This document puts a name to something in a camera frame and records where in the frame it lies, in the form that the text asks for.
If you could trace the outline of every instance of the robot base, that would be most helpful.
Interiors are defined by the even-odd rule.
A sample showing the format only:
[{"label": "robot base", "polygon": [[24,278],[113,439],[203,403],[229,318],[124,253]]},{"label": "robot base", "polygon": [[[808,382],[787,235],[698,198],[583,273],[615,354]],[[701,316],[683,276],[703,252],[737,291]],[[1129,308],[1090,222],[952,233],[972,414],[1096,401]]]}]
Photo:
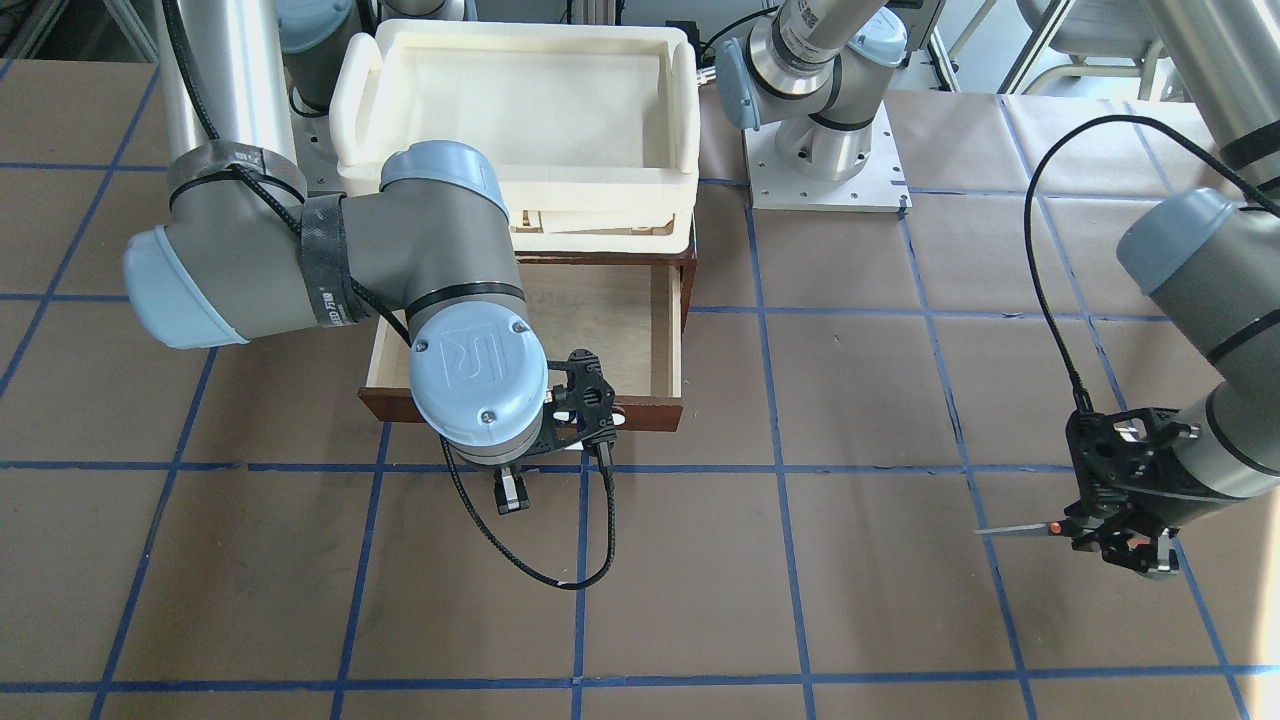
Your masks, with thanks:
[{"label": "robot base", "polygon": [[874,141],[863,172],[842,183],[806,178],[778,156],[773,136],[780,123],[744,132],[751,200],[762,210],[833,210],[845,213],[896,213],[911,206],[902,161],[881,105],[872,120]]}]

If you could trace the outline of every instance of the open drawer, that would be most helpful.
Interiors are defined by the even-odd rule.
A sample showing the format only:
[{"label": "open drawer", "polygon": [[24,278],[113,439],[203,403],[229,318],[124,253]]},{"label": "open drawer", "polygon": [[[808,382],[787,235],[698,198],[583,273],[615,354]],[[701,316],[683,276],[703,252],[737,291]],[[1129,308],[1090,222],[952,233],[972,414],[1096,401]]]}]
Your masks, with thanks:
[{"label": "open drawer", "polygon": [[[673,265],[522,264],[530,324],[548,359],[579,347],[600,356],[623,430],[680,424],[680,270]],[[552,373],[552,384],[563,383]],[[360,398],[379,420],[421,423],[408,391],[408,347],[379,322]]]}]

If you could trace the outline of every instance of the robot logo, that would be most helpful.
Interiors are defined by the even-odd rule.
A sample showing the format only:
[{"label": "robot logo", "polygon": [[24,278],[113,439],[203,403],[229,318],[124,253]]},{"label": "robot logo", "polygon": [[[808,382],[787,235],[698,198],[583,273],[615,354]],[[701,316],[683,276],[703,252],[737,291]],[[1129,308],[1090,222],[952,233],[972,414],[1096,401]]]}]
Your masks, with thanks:
[{"label": "robot logo", "polygon": [[449,387],[495,383],[506,377],[497,324],[486,323],[443,334],[444,374]]}]

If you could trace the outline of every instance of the blue tape grid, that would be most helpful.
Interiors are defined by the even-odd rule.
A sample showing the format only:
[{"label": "blue tape grid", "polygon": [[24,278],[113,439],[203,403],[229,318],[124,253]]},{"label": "blue tape grid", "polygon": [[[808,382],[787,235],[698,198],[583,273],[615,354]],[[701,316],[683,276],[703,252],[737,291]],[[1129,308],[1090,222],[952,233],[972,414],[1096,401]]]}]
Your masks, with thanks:
[{"label": "blue tape grid", "polygon": [[[13,60],[5,61],[0,65],[0,79],[8,74]],[[0,163],[0,169],[49,169],[49,170],[90,170],[90,172],[102,172],[104,178],[100,183],[97,192],[90,204],[88,210],[84,214],[76,234],[72,238],[70,246],[64,254],[58,270],[54,274],[47,290],[42,295],[37,293],[0,293],[0,301],[18,301],[18,302],[38,302],[36,314],[33,315],[31,324],[19,342],[13,359],[5,369],[3,377],[0,377],[0,395],[8,388],[12,378],[22,361],[23,354],[31,343],[40,322],[44,318],[45,311],[52,302],[124,302],[128,299],[124,296],[111,296],[111,295],[61,295],[56,292],[58,284],[70,263],[86,229],[88,228],[97,206],[106,191],[106,187],[115,173],[120,172],[142,172],[142,173],[161,173],[165,172],[164,167],[156,165],[123,165],[120,159],[124,154],[128,142],[137,128],[137,123],[141,118],[142,109],[145,108],[147,99],[151,96],[156,85],[156,76],[154,74],[148,82],[146,91],[134,111],[133,118],[122,138],[120,145],[116,149],[113,160],[108,165],[92,165],[92,164],[60,164],[60,163]],[[1132,113],[1133,108],[1125,104],[1125,108]],[[1001,99],[1001,111],[1005,117],[1007,129],[1014,140],[1014,143],[1019,151],[1020,159],[1023,161],[1024,169],[1030,172],[1030,167],[1027,159],[1025,150],[1020,143],[1016,132],[1012,128],[1011,118],[1009,117],[1007,108]],[[1167,174],[1161,167],[1158,159],[1151,150],[1151,145],[1147,137],[1143,135],[1140,128],[1134,128],[1138,133],[1138,138],[1142,142],[1144,150],[1147,151],[1151,161],[1156,167],[1157,173],[1161,177],[1166,190],[1172,192],[1172,186],[1169,182]],[[733,179],[718,179],[718,178],[703,178],[700,181],[703,184],[721,184],[731,187],[748,187],[745,181]],[[929,188],[918,187],[911,188],[911,192],[920,195],[997,195],[997,196],[1020,196],[1018,191],[983,191],[983,190],[947,190],[947,188]],[[1066,322],[1084,322],[1093,336],[1094,343],[1100,359],[1103,363],[1103,369],[1107,373],[1108,382],[1111,384],[1112,392],[1121,406],[1125,406],[1124,395],[1116,379],[1114,368],[1106,356],[1106,351],[1102,347],[1101,337],[1097,333],[1097,322],[1107,320],[1125,320],[1125,322],[1167,322],[1165,318],[1160,316],[1132,316],[1132,315],[1096,315],[1088,309],[1084,300],[1083,292],[1080,291],[1079,283],[1071,270],[1071,265],[1068,261],[1065,249],[1062,246],[1061,238],[1059,237],[1056,228],[1052,223],[1052,218],[1046,211],[1044,200],[1068,197],[1068,199],[1082,199],[1082,200],[1115,200],[1115,201],[1158,201],[1161,197],[1134,197],[1134,196],[1110,196],[1110,195],[1082,195],[1082,193],[1039,193],[1037,197],[1041,213],[1044,215],[1046,223],[1050,228],[1051,237],[1053,240],[1055,247],[1059,251],[1059,256],[1064,263],[1069,278],[1071,281],[1073,291],[1080,304],[1082,313],[1064,313],[1059,315]],[[957,673],[860,673],[860,674],[814,674],[809,667],[808,659],[808,638],[804,625],[804,610],[800,597],[800,587],[795,565],[795,552],[794,542],[791,537],[791,519],[790,507],[786,487],[786,475],[788,473],[852,473],[852,474],[956,474],[964,475],[969,488],[970,496],[974,502],[974,511],[978,516],[979,524],[986,525],[986,518],[982,509],[982,498],[974,484],[975,473],[1065,473],[1070,471],[1070,468],[1059,465],[973,465],[968,457],[968,448],[964,443],[963,428],[959,420],[959,413],[955,406],[954,395],[950,387],[950,379],[946,369],[946,363],[941,352],[941,347],[937,340],[937,332],[934,320],[937,318],[1000,318],[1021,320],[1042,319],[1039,314],[1024,313],[1016,315],[1006,315],[998,313],[947,313],[936,311],[928,307],[927,296],[924,292],[923,281],[919,273],[919,265],[915,259],[914,247],[911,246],[910,232],[905,224],[901,222],[902,240],[906,243],[908,252],[911,261],[913,277],[916,283],[916,292],[920,299],[922,310],[878,310],[878,309],[813,309],[813,307],[771,307],[764,304],[763,286],[760,282],[760,265],[759,255],[755,241],[754,231],[754,217],[750,208],[746,210],[748,214],[748,231],[749,242],[751,250],[753,261],[753,281],[755,284],[755,305],[754,306],[703,306],[691,309],[695,313],[739,313],[739,314],[755,314],[758,316],[760,343],[762,343],[762,359],[765,366],[765,384],[767,395],[769,401],[769,420],[774,450],[774,464],[773,465],[630,465],[620,466],[618,470],[623,473],[767,473],[773,471],[778,482],[778,502],[780,514],[782,518],[783,527],[783,544],[787,556],[787,569],[788,569],[788,582],[792,597],[792,610],[795,616],[795,630],[796,630],[796,644],[799,653],[799,662],[801,671],[799,674],[781,674],[781,675],[753,675],[753,676],[724,676],[724,675],[699,675],[699,676],[623,676],[623,678],[588,678],[584,676],[584,652],[585,652],[585,629],[586,629],[586,592],[577,593],[576,606],[575,606],[575,637],[573,637],[573,667],[572,674],[568,678],[499,678],[499,679],[380,679],[380,680],[352,680],[348,679],[351,656],[356,641],[356,630],[358,628],[360,618],[360,605],[364,592],[365,579],[367,577],[369,557],[372,543],[372,533],[375,530],[376,516],[378,516],[378,503],[380,498],[381,480],[387,473],[442,473],[445,471],[444,466],[440,465],[390,465],[387,464],[387,447],[389,443],[390,427],[384,425],[383,436],[379,443],[378,460],[374,464],[250,464],[247,466],[248,471],[315,471],[315,473],[372,473],[374,482],[370,489],[370,503],[365,523],[364,538],[361,543],[361,556],[360,564],[357,566],[356,578],[352,591],[352,602],[348,614],[347,630],[343,642],[343,652],[339,662],[339,676],[333,680],[320,679],[320,680],[285,680],[285,682],[253,682],[253,680],[175,680],[175,682],[120,682],[114,679],[115,667],[119,662],[120,653],[124,647],[124,642],[128,634],[128,629],[132,621],[133,612],[137,607],[138,596],[146,577],[146,570],[150,564],[150,553],[154,547],[156,533],[160,527],[163,512],[168,502],[169,496],[173,492],[173,487],[179,471],[210,471],[227,468],[234,468],[236,464],[216,464],[216,462],[184,462],[182,460],[186,445],[191,437],[191,430],[195,423],[195,418],[198,413],[201,400],[204,397],[205,389],[207,387],[210,373],[212,372],[214,363],[218,356],[216,350],[209,351],[205,365],[202,368],[200,379],[197,380],[192,402],[187,413],[187,418],[183,423],[183,429],[178,441],[178,446],[174,451],[174,457],[172,462],[78,462],[78,461],[22,461],[22,460],[0,460],[0,469],[35,469],[35,470],[65,470],[65,469],[91,469],[91,470],[165,470],[166,479],[160,493],[160,498],[156,505],[156,510],[152,516],[152,523],[147,533],[147,538],[143,546],[142,556],[140,557],[137,570],[134,573],[134,580],[131,587],[129,597],[125,602],[124,611],[111,644],[111,650],[108,657],[106,666],[102,673],[102,678],[99,682],[49,682],[49,683],[0,683],[0,693],[93,693],[95,702],[91,712],[91,719],[97,719],[101,715],[102,705],[109,693],[146,693],[146,692],[271,692],[271,691],[310,691],[310,692],[326,692],[333,693],[333,708],[332,717],[340,717],[343,697],[347,692],[355,691],[411,691],[411,689],[570,689],[572,692],[572,711],[571,716],[573,720],[581,717],[581,693],[584,688],[618,688],[618,687],[704,687],[704,685],[760,685],[760,684],[783,684],[783,685],[800,685],[804,688],[805,694],[805,711],[806,717],[815,717],[815,708],[813,703],[813,685],[817,684],[877,684],[877,683],[951,683],[951,682],[1018,682],[1023,688],[1024,700],[1027,702],[1028,716],[1030,719],[1036,717],[1034,701],[1030,694],[1029,680],[1053,680],[1053,679],[1080,679],[1080,678],[1129,678],[1129,676],[1224,676],[1228,680],[1233,698],[1235,700],[1236,708],[1242,719],[1248,719],[1249,714],[1244,706],[1243,694],[1240,693],[1239,685],[1236,683],[1236,676],[1240,675],[1270,675],[1280,674],[1280,666],[1277,665],[1231,665],[1226,657],[1221,638],[1219,637],[1212,616],[1210,614],[1208,606],[1199,591],[1198,583],[1196,582],[1194,573],[1189,562],[1187,561],[1185,552],[1181,546],[1178,546],[1179,553],[1183,556],[1185,577],[1190,588],[1190,592],[1196,600],[1197,607],[1201,612],[1202,620],[1204,623],[1206,633],[1213,646],[1213,651],[1217,656],[1217,665],[1187,665],[1187,666],[1139,666],[1139,667],[1060,667],[1060,669],[1027,669],[1021,661],[1021,652],[1018,646],[1016,629],[1014,626],[1012,616],[1009,610],[1007,598],[1004,593],[1002,580],[1000,578],[998,562],[993,546],[989,538],[986,541],[988,562],[992,570],[992,579],[997,588],[997,597],[1001,603],[1001,612],[1005,620],[1006,630],[1009,633],[1010,650],[1014,653],[1015,669],[1014,670],[996,670],[996,671],[957,671]],[[772,357],[768,346],[768,315],[806,315],[806,314],[851,314],[851,315],[892,315],[892,316],[920,316],[924,319],[927,328],[929,331],[929,340],[933,347],[934,357],[938,366],[940,378],[943,384],[943,389],[947,395],[947,409],[951,415],[951,420],[956,432],[956,442],[960,448],[961,465],[956,466],[900,466],[900,468],[877,468],[877,466],[819,466],[819,465],[787,465],[782,457],[781,447],[781,434],[777,419],[777,402],[773,388],[773,373],[772,373]],[[580,474],[580,509],[579,509],[579,547],[577,547],[577,573],[580,578],[584,578],[588,571],[588,519],[589,519],[589,461],[584,455],[580,465],[577,466],[545,466],[541,470],[545,473],[579,473]]]}]

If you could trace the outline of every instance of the gray chair seat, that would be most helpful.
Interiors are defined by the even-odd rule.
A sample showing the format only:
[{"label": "gray chair seat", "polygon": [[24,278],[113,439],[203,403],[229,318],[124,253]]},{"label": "gray chair seat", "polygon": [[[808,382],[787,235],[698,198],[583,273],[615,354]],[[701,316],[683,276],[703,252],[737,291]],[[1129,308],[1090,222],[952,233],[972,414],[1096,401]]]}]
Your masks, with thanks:
[{"label": "gray chair seat", "polygon": [[[1038,27],[1050,0],[1018,0],[1030,27]],[[1064,55],[1142,58],[1160,38],[1138,0],[1079,0],[1050,41]]]}]

